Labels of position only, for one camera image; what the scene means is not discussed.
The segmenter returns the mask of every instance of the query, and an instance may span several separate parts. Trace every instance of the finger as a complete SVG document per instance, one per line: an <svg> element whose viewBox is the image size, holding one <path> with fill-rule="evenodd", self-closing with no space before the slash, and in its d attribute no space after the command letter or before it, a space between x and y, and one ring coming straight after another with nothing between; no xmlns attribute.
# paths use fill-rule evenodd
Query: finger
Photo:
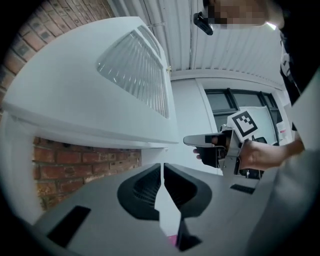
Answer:
<svg viewBox="0 0 320 256"><path fill-rule="evenodd" d="M212 144L218 144L218 137L212 137L211 139Z"/></svg>

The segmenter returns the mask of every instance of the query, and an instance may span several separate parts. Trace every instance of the light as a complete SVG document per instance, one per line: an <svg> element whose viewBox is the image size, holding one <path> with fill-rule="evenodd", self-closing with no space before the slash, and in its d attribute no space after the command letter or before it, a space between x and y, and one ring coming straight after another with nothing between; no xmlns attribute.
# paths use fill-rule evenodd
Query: light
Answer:
<svg viewBox="0 0 320 256"><path fill-rule="evenodd" d="M273 30L276 30L276 25L273 25L273 24L271 24L271 23L269 23L269 22L267 22L267 24L273 29Z"/></svg>

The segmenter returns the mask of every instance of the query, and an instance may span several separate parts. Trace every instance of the red brick wall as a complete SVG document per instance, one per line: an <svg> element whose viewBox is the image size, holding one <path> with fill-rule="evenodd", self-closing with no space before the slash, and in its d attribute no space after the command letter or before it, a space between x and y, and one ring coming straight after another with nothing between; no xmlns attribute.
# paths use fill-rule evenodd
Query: red brick wall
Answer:
<svg viewBox="0 0 320 256"><path fill-rule="evenodd" d="M1 102L16 74L45 45L84 24L114 17L107 0L48 0L20 28L0 66ZM42 208L50 209L85 183L137 167L141 152L34 139L33 176Z"/></svg>
<svg viewBox="0 0 320 256"><path fill-rule="evenodd" d="M44 210L50 209L84 184L141 165L134 149L97 148L34 139L33 177Z"/></svg>

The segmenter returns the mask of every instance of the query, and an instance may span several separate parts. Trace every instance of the pink object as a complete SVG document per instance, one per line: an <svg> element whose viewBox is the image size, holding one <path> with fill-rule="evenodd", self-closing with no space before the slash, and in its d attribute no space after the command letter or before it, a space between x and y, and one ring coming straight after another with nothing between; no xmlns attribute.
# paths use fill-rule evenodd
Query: pink object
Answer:
<svg viewBox="0 0 320 256"><path fill-rule="evenodd" d="M169 241L171 244L173 244L174 246L176 246L177 243L177 235L171 235L171 236L167 236L169 238Z"/></svg>

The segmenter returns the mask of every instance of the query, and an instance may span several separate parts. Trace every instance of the window frame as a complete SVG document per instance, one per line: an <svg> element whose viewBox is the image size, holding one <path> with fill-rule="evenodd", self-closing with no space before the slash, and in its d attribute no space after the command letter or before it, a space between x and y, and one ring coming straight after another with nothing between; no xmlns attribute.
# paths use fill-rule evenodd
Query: window frame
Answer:
<svg viewBox="0 0 320 256"><path fill-rule="evenodd" d="M271 93L266 93L266 92L262 92L262 91L253 91L253 90L230 89L230 88L227 88L227 89L205 89L204 91L205 91L206 95L224 93L226 100L228 101L229 105L231 106L231 108L227 108L227 109L212 110L214 117L215 116L222 116L222 115L232 115L232 114L240 111L240 108L238 106L238 103L237 103L237 100L236 100L234 94L257 95L260 100L261 106L267 107L267 109L268 109L269 115L271 117L272 125L274 128L276 141L277 141L277 144L279 145L280 140L279 140L279 134L278 134L278 129L277 129L277 123L274 121L273 116L272 116L272 112L275 112L275 111L278 112L279 108L278 108L277 103ZM269 99L269 101L272 104L272 107L270 107L267 104L265 97Z"/></svg>

